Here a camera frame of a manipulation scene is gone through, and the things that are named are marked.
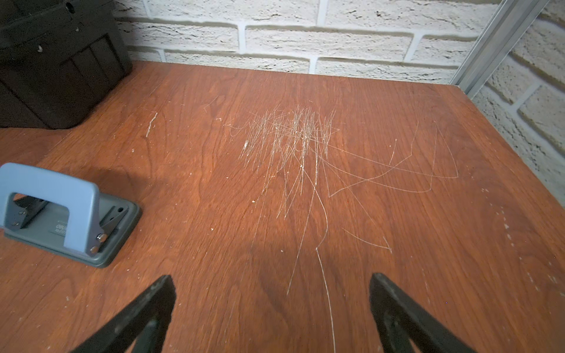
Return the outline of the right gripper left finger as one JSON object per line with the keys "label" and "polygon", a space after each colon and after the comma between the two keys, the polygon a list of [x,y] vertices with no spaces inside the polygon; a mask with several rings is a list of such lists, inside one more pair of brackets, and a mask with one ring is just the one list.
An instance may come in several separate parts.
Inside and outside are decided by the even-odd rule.
{"label": "right gripper left finger", "polygon": [[159,277],[74,352],[161,352],[175,308],[170,275]]}

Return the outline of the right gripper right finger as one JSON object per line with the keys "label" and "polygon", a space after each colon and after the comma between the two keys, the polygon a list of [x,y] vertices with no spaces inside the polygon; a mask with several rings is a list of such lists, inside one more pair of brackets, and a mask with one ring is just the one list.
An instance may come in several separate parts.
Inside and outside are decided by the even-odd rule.
{"label": "right gripper right finger", "polygon": [[382,273],[369,283],[370,309],[384,352],[473,352]]}

